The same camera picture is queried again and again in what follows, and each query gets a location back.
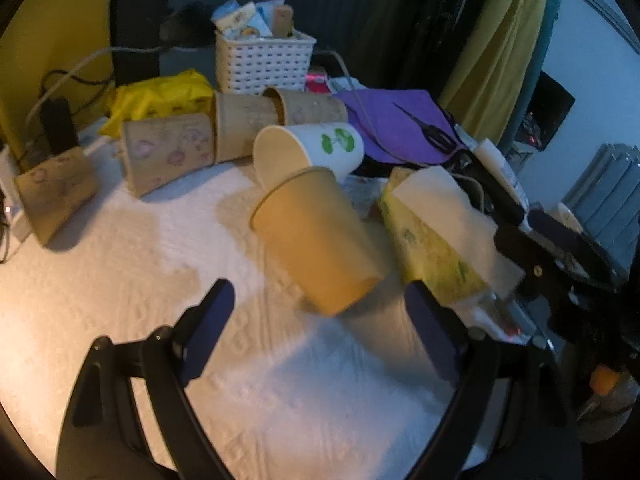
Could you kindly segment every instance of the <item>yellow tissue box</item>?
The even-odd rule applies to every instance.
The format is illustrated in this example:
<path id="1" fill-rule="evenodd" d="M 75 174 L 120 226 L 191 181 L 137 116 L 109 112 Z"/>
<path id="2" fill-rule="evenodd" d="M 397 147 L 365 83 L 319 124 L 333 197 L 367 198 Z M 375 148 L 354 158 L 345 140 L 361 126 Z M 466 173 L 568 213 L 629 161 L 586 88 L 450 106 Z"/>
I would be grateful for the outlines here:
<path id="1" fill-rule="evenodd" d="M 119 139 L 125 121 L 183 114 L 208 115 L 212 100 L 213 88 L 209 81 L 193 69 L 119 86 L 108 99 L 111 116 L 100 133 Z"/>
<path id="2" fill-rule="evenodd" d="M 488 285 L 475 270 L 436 231 L 393 196 L 393 190 L 412 173 L 407 168 L 394 168 L 378 202 L 386 230 L 394 242 L 402 280 L 405 283 L 422 280 L 442 305 L 451 305 L 487 289 Z"/>

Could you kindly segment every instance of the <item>power strip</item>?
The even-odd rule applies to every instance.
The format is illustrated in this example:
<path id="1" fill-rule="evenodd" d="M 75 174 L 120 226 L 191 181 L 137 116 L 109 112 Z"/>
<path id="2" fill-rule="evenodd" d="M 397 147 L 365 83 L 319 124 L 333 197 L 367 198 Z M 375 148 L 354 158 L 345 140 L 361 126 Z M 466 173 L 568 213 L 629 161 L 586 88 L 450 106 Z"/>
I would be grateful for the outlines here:
<path id="1" fill-rule="evenodd" d="M 0 190 L 4 194 L 4 214 L 11 226 L 11 236 L 22 243 L 31 234 L 31 225 L 24 214 L 18 190 L 15 189 L 14 178 L 19 174 L 11 150 L 5 146 L 0 152 Z"/>

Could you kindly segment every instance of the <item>yellow plastic bag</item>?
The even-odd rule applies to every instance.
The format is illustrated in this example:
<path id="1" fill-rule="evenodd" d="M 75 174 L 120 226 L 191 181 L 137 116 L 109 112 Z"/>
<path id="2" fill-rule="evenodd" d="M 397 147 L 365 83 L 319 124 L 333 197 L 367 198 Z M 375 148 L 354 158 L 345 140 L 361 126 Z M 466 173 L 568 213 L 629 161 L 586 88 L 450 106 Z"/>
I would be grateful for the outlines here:
<path id="1" fill-rule="evenodd" d="M 119 86 L 108 99 L 111 117 L 100 133 L 119 139 L 122 123 L 182 114 L 209 114 L 213 88 L 193 69 Z"/>

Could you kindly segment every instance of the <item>screw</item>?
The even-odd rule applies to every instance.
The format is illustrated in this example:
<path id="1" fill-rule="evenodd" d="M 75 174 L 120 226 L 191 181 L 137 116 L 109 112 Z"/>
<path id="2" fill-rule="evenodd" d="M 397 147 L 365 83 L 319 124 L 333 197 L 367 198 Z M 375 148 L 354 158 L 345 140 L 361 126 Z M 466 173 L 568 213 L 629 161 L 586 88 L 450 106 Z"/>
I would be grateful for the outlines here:
<path id="1" fill-rule="evenodd" d="M 156 330 L 156 341 L 166 339 L 171 335 L 171 329 L 168 326 L 161 326 Z"/>
<path id="2" fill-rule="evenodd" d="M 468 155 L 462 155 L 460 157 L 460 169 L 464 170 L 469 164 L 471 164 L 471 158 Z"/>
<path id="3" fill-rule="evenodd" d="M 477 326 L 471 327 L 467 333 L 474 341 L 482 341 L 486 337 L 486 332 Z"/>
<path id="4" fill-rule="evenodd" d="M 536 348 L 540 348 L 541 350 L 544 350 L 546 348 L 546 338 L 544 336 L 535 335 L 533 336 L 531 342 Z"/>
<path id="5" fill-rule="evenodd" d="M 578 296 L 575 295 L 574 291 L 568 292 L 567 296 L 569 297 L 569 301 L 571 301 L 575 306 L 580 306 L 580 300 Z"/>
<path id="6" fill-rule="evenodd" d="M 94 349 L 100 350 L 101 348 L 104 348 L 107 345 L 107 341 L 108 338 L 106 338 L 105 336 L 99 337 L 95 340 Z"/>

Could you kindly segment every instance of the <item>purple cloth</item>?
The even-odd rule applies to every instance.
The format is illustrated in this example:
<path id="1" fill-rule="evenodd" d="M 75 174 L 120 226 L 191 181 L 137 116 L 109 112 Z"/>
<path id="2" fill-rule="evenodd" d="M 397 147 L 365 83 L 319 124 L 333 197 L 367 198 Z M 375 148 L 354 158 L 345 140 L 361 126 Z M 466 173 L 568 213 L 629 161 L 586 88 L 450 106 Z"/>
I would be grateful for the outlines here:
<path id="1" fill-rule="evenodd" d="M 451 158 L 436 147 L 432 146 L 424 137 L 420 126 L 400 107 L 425 124 L 432 124 L 441 129 L 447 137 L 450 137 L 457 148 L 466 148 L 458 135 L 444 116 L 444 113 L 433 101 L 426 90 L 359 90 L 358 94 L 362 104 L 376 127 L 378 133 L 377 144 L 374 134 L 370 132 L 367 122 L 354 92 L 342 92 L 336 97 L 341 99 L 349 112 L 349 122 L 362 135 L 365 153 L 387 164 L 403 164 L 385 151 L 385 148 L 406 160 L 412 160 L 421 164 L 443 164 Z"/>

